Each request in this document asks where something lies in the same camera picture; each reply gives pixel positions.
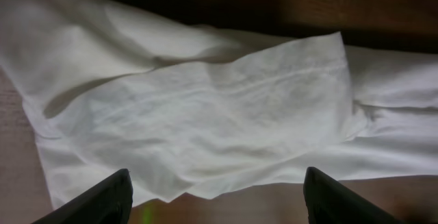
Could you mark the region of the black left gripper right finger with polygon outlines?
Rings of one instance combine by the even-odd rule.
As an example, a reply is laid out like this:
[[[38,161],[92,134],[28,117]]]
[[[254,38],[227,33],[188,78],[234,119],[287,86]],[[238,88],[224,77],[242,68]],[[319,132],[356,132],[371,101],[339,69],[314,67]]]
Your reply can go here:
[[[401,224],[316,167],[306,171],[303,193],[309,224]]]

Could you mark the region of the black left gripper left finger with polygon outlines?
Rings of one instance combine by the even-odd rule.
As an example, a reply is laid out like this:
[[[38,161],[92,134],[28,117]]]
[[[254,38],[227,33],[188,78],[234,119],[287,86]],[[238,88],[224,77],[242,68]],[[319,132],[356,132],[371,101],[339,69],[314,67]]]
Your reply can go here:
[[[133,203],[129,171],[116,171],[32,224],[127,224]]]

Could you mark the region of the white t-shirt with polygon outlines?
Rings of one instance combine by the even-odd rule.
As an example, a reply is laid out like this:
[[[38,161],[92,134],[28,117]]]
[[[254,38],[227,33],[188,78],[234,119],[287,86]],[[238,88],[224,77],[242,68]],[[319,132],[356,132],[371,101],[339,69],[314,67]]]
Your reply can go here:
[[[133,202],[437,174],[437,56],[184,25],[111,0],[1,0],[1,67],[53,207],[118,169]]]

